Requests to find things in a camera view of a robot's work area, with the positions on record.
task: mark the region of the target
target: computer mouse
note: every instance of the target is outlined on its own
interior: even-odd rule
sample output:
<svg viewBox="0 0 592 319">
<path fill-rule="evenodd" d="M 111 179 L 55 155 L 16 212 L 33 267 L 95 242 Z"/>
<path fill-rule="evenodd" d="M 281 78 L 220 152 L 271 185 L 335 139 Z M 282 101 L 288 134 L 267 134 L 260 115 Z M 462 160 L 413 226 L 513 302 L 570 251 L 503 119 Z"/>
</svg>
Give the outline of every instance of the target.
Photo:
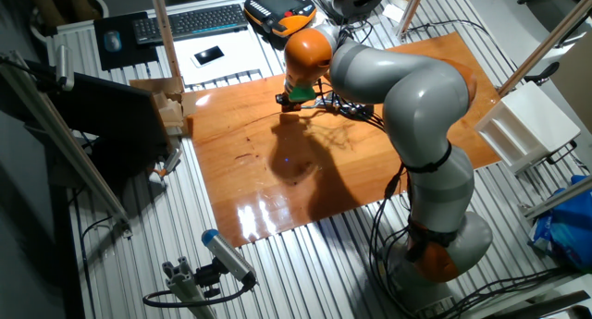
<svg viewBox="0 0 592 319">
<path fill-rule="evenodd" d="M 121 50 L 121 39 L 118 31 L 107 31 L 103 35 L 105 40 L 105 50 L 107 52 L 118 52 Z"/>
</svg>

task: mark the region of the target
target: black keyboard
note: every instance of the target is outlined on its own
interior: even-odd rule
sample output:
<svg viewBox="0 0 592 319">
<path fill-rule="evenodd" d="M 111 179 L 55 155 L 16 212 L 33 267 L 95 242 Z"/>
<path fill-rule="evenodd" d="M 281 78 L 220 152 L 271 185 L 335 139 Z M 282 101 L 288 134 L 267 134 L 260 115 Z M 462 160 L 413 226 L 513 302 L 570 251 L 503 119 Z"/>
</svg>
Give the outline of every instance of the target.
<svg viewBox="0 0 592 319">
<path fill-rule="evenodd" d="M 174 40 L 237 31 L 246 28 L 248 24 L 240 5 L 219 6 L 169 15 L 168 20 Z M 156 18 L 137 19 L 132 24 L 137 44 L 163 41 Z"/>
</svg>

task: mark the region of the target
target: smartphone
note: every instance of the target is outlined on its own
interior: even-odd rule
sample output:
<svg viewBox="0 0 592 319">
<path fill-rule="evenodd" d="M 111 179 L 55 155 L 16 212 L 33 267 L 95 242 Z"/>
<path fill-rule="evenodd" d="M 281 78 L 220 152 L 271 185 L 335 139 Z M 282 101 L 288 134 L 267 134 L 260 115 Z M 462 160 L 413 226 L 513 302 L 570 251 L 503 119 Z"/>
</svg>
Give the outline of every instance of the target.
<svg viewBox="0 0 592 319">
<path fill-rule="evenodd" d="M 193 64 L 196 67 L 202 67 L 212 63 L 214 60 L 217 60 L 222 56 L 224 56 L 222 50 L 220 50 L 218 46 L 214 46 L 202 52 L 196 53 L 193 55 L 194 58 L 192 58 L 191 61 L 193 61 Z"/>
</svg>

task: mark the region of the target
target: glossy wooden surface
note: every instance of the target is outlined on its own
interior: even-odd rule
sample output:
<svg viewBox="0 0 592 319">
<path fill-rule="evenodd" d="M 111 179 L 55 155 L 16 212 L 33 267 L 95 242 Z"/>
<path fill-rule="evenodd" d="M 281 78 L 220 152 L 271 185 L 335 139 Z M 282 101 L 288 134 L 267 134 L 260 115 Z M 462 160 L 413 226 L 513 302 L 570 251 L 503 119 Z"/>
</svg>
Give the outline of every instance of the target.
<svg viewBox="0 0 592 319">
<path fill-rule="evenodd" d="M 475 101 L 449 139 L 474 167 L 497 162 L 473 126 L 499 97 L 460 36 L 394 50 L 452 59 L 475 72 Z M 281 114 L 275 95 L 283 80 L 196 92 L 197 111 L 188 117 L 217 227 L 234 246 L 379 200 L 400 165 L 387 136 L 368 124 L 320 109 Z"/>
</svg>

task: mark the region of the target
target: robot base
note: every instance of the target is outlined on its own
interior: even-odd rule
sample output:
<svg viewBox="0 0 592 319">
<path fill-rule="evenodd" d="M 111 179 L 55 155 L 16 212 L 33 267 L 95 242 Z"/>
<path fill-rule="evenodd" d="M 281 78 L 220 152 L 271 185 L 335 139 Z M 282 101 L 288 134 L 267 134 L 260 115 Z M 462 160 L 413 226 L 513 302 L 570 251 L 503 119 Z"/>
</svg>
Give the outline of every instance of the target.
<svg viewBox="0 0 592 319">
<path fill-rule="evenodd" d="M 386 257 L 389 245 L 382 249 L 381 257 Z M 430 318 L 444 313 L 454 305 L 448 285 L 429 282 L 419 276 L 413 265 L 404 259 L 406 252 L 406 244 L 397 243 L 392 246 L 388 254 L 387 273 L 381 277 L 383 282 L 394 286 L 399 303 L 413 315 Z"/>
</svg>

